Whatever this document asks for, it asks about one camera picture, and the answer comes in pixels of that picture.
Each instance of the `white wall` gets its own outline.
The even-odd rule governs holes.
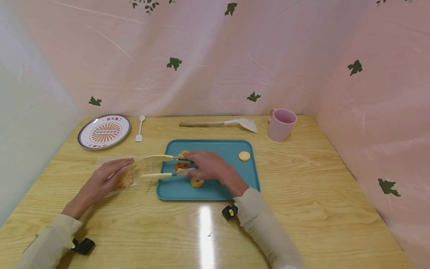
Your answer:
[[[0,0],[0,226],[83,117]]]

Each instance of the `pink mug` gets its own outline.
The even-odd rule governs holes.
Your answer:
[[[297,116],[288,109],[273,108],[269,113],[269,128],[267,135],[275,141],[284,141],[287,139],[294,124],[297,121]]]

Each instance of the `plastic tongs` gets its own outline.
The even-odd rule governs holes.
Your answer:
[[[188,161],[184,158],[183,155],[179,154],[178,156],[172,156],[172,155],[152,155],[147,156],[143,158],[142,160],[151,160],[151,161],[172,161],[172,160],[180,160],[180,161]],[[175,171],[173,173],[155,173],[155,174],[146,174],[141,175],[139,179],[148,179],[148,180],[158,180],[158,179],[165,179],[169,177],[175,177],[185,174],[188,171],[196,170],[197,167],[190,167],[187,169],[179,168],[178,171]]]

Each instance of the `white plate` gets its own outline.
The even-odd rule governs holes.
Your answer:
[[[87,149],[115,145],[129,133],[130,121],[122,115],[105,115],[87,123],[78,134],[78,142]]]

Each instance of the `teal tray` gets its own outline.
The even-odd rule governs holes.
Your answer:
[[[255,166],[252,146],[245,140],[172,140],[167,144],[166,155],[177,156],[182,150],[207,150],[218,153],[230,163],[248,185],[260,191],[257,167]],[[249,161],[241,161],[239,152],[251,154]],[[175,171],[176,161],[166,161],[161,168],[162,173]],[[174,179],[161,179],[157,184],[157,196],[161,200],[232,200],[233,196],[227,187],[218,180],[207,180],[200,188],[190,184],[190,178],[177,176]]]

